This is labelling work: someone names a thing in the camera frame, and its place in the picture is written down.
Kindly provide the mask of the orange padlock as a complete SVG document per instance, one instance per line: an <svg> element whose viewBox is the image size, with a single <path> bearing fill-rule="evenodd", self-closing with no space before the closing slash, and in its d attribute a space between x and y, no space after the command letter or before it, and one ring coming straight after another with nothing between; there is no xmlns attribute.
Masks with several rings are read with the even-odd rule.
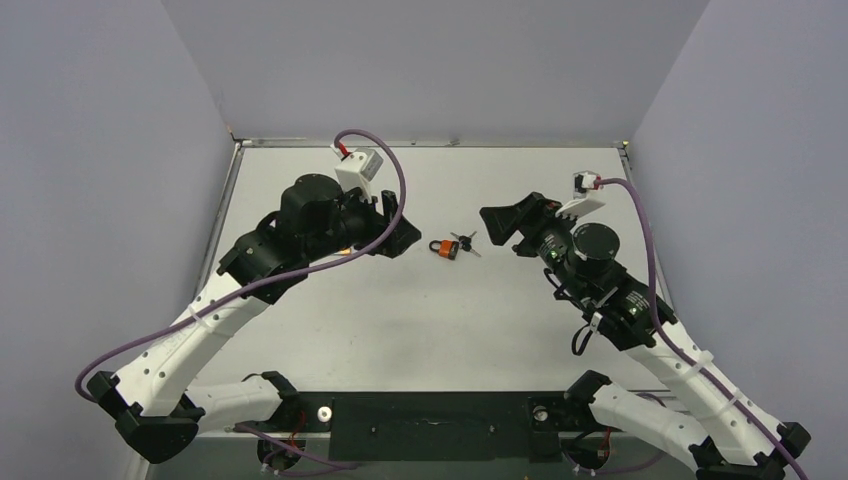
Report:
<svg viewBox="0 0 848 480"><path fill-rule="evenodd" d="M457 240L433 240L429 243L428 248L441 258L455 260L460 251L460 242Z"/></svg>

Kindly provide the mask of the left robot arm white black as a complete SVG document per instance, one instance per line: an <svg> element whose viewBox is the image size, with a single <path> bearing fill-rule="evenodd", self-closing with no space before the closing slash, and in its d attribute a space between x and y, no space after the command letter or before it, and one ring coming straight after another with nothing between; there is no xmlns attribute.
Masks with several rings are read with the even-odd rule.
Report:
<svg viewBox="0 0 848 480"><path fill-rule="evenodd" d="M197 374L249 321L339 252L394 258L421 238L389 190L367 197L321 174L298 178L278 209L239 237L198 296L132 362L88 381L94 401L127 445L152 464L170 460L198 435L245 422L291 427L298 392L280 373L202 387Z"/></svg>

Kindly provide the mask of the orange padlock keys black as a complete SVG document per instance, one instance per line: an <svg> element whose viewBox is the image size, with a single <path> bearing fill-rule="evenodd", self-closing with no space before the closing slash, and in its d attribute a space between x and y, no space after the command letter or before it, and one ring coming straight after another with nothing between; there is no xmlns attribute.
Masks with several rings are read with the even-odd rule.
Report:
<svg viewBox="0 0 848 480"><path fill-rule="evenodd" d="M481 258L482 255L479 252L477 252L473 247L473 239L476 236L476 234L477 234L477 231L472 231L468 235L451 232L451 235L454 237L456 242L459 244L460 250L467 252L467 253L470 253L470 254L476 256L477 258Z"/></svg>

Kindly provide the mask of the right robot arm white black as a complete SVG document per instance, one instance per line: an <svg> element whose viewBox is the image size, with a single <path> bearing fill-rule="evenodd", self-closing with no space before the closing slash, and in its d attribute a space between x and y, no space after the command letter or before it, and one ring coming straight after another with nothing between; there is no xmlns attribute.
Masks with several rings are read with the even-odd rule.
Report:
<svg viewBox="0 0 848 480"><path fill-rule="evenodd" d="M798 469L809 432L764 412L732 384L656 294L655 281L639 281L618 261L612 228L584 223L539 193L484 207L480 215L492 243L503 246L519 235L514 253L544 262L556 297L581 312L586 331L642 365L682 405L666 408L590 370L566 392L564 413L572 424L628 433L699 479L781 479Z"/></svg>

